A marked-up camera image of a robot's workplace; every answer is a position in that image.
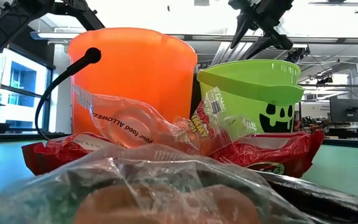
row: desk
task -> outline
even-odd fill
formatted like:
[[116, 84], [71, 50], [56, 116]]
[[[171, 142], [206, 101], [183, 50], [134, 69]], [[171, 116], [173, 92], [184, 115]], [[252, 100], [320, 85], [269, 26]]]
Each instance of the desk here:
[[339, 139], [357, 138], [358, 127], [330, 128], [328, 134], [330, 136], [338, 136]]
[[[21, 146], [33, 142], [0, 143], [0, 191], [14, 181], [33, 177]], [[358, 196], [358, 148], [321, 146], [303, 179]]]

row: computer monitor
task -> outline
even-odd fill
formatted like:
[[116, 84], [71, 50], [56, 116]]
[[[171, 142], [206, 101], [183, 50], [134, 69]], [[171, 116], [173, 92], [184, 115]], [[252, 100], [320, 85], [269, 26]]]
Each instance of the computer monitor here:
[[329, 100], [331, 122], [358, 122], [358, 100], [334, 99]]

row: ceiling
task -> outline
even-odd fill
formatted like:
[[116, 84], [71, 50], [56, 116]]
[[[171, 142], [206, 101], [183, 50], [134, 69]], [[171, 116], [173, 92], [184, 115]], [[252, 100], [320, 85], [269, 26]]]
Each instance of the ceiling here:
[[[207, 0], [87, 0], [91, 9], [97, 10], [97, 16], [106, 27], [141, 27], [154, 29], [165, 34], [229, 34], [236, 29], [238, 11], [227, 5], [227, 0], [209, 0], [209, 6], [195, 6], [196, 2]], [[281, 20], [277, 29], [292, 37], [358, 37], [357, 7], [312, 6], [311, 1], [295, 0], [293, 7]], [[30, 26], [41, 32], [83, 32], [82, 25], [70, 16], [47, 14], [33, 21]], [[244, 50], [237, 57], [232, 57], [234, 50], [227, 49], [227, 42], [191, 41], [189, 44], [198, 54], [199, 64], [211, 65], [241, 58], [241, 54], [252, 44], [245, 44]], [[340, 72], [354, 67], [350, 63], [324, 63], [341, 59], [342, 62], [358, 62], [358, 45], [346, 44], [310, 44], [311, 54], [300, 65], [300, 81], [316, 75], [324, 69], [336, 68]], [[264, 50], [254, 58], [283, 60], [287, 51], [273, 47]]]

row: clear plastic bag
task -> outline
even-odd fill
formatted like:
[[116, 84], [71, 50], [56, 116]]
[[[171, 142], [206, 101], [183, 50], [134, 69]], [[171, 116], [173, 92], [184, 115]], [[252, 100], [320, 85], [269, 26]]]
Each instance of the clear plastic bag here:
[[260, 175], [148, 144], [110, 146], [0, 194], [0, 223], [312, 223]]
[[170, 124], [152, 106], [124, 97], [96, 95], [73, 87], [79, 104], [89, 109], [99, 132], [112, 142], [132, 148], [164, 144], [188, 154], [210, 155], [256, 131], [242, 116], [228, 116], [218, 88], [206, 93], [191, 120]]

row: bucket handle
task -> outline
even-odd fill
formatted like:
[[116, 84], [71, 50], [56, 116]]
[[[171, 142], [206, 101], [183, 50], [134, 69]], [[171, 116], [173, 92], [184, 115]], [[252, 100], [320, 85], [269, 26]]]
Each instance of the bucket handle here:
[[199, 71], [197, 80], [220, 90], [244, 98], [265, 101], [273, 105], [293, 105], [302, 99], [302, 87], [275, 85], [266, 86], [244, 81], [233, 80], [205, 71]]

